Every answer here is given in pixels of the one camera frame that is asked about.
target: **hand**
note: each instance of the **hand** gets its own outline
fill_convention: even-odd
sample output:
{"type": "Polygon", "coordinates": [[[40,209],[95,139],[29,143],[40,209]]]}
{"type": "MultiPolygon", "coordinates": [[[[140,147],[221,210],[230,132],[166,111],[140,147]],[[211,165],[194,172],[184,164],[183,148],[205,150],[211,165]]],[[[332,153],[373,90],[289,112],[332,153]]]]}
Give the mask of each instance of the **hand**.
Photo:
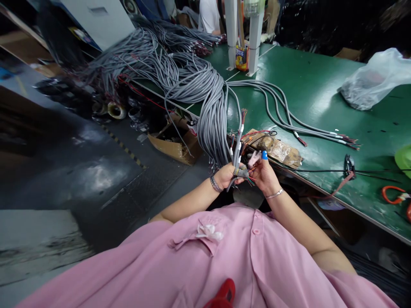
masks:
{"type": "MultiPolygon", "coordinates": [[[[223,166],[220,170],[217,171],[217,173],[214,175],[214,179],[216,181],[216,183],[218,184],[218,186],[221,189],[225,189],[228,187],[228,185],[230,184],[232,178],[233,178],[233,172],[234,172],[235,168],[232,165],[232,163],[229,163],[228,165],[223,166]]],[[[244,182],[244,179],[238,179],[236,180],[234,183],[236,185],[240,184],[244,182]]]]}
{"type": "Polygon", "coordinates": [[[255,178],[256,185],[265,196],[273,195],[280,189],[280,183],[270,166],[267,158],[267,151],[263,151],[262,158],[255,164],[257,167],[252,173],[251,177],[255,178]]]}

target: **white plastic bag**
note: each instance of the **white plastic bag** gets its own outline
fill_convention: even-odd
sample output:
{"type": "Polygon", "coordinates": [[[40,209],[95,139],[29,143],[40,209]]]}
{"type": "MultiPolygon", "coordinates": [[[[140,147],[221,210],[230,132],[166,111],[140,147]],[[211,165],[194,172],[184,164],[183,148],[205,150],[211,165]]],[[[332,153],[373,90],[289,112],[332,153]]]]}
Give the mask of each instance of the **white plastic bag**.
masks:
{"type": "Polygon", "coordinates": [[[341,94],[358,110],[371,109],[393,88],[411,83],[411,59],[404,59],[396,48],[375,53],[342,84],[341,94]]]}

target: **yellow black tape line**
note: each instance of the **yellow black tape line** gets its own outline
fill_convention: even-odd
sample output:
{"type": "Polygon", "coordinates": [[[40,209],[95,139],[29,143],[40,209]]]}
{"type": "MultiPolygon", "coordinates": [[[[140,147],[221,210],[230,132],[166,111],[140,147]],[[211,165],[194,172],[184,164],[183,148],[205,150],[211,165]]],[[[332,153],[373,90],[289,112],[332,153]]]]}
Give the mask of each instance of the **yellow black tape line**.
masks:
{"type": "Polygon", "coordinates": [[[147,167],[144,166],[141,161],[134,155],[133,152],[131,152],[125,145],[122,143],[110,130],[104,126],[103,124],[99,124],[103,130],[113,139],[130,157],[132,160],[136,162],[137,165],[139,165],[141,168],[146,169],[147,167]]]}

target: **tape roll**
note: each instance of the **tape roll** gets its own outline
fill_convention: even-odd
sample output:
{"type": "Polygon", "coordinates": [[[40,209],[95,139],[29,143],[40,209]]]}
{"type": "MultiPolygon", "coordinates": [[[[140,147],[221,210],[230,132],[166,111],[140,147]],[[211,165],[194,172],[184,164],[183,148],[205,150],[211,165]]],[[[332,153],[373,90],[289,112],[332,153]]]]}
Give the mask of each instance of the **tape roll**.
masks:
{"type": "Polygon", "coordinates": [[[113,102],[108,104],[108,114],[116,120],[124,119],[127,116],[124,107],[113,102]]]}
{"type": "Polygon", "coordinates": [[[93,104],[93,106],[91,107],[93,113],[97,114],[97,115],[103,115],[105,113],[107,113],[107,105],[106,104],[102,104],[100,102],[95,102],[93,104]]]}

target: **green object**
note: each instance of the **green object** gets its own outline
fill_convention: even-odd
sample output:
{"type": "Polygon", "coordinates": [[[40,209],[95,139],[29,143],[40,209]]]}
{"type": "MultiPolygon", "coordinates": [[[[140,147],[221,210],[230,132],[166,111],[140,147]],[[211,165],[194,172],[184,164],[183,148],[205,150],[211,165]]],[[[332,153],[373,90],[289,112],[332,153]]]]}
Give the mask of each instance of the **green object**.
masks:
{"type": "MultiPolygon", "coordinates": [[[[411,169],[411,145],[406,145],[395,153],[395,162],[400,169],[411,169]]],[[[411,171],[404,171],[411,178],[411,171]]]]}
{"type": "MultiPolygon", "coordinates": [[[[394,160],[395,151],[411,141],[411,85],[398,86],[370,111],[359,111],[351,108],[337,90],[348,76],[364,66],[363,63],[262,44],[259,70],[250,78],[244,72],[226,70],[229,66],[226,45],[214,48],[213,54],[206,59],[226,81],[256,79],[276,84],[285,92],[292,113],[301,121],[329,131],[338,129],[339,133],[358,139],[358,143],[362,144],[361,150],[355,151],[338,143],[300,134],[308,144],[305,148],[291,132],[275,128],[278,132],[277,138],[298,149],[304,157],[301,169],[343,169],[345,154],[351,155],[358,170],[398,169],[394,160]]],[[[151,83],[142,84],[160,93],[151,83]]],[[[249,87],[236,87],[234,91],[238,95],[241,108],[248,109],[244,133],[252,128],[273,128],[274,124],[267,115],[264,96],[260,91],[249,87]]],[[[269,100],[272,102],[270,111],[276,117],[270,95],[269,100]]],[[[200,115],[201,103],[178,105],[194,115],[200,115]]],[[[237,107],[234,98],[229,95],[227,132],[237,129],[237,107]]],[[[329,193],[332,193],[344,178],[342,172],[296,171],[294,174],[302,181],[329,193]]],[[[404,173],[377,175],[399,180],[402,184],[394,184],[395,186],[411,190],[411,180],[404,173]]],[[[340,203],[357,214],[411,244],[411,224],[395,213],[403,213],[409,202],[392,205],[386,203],[381,195],[381,188],[392,184],[389,181],[358,175],[355,180],[349,181],[336,197],[340,203]]]]}

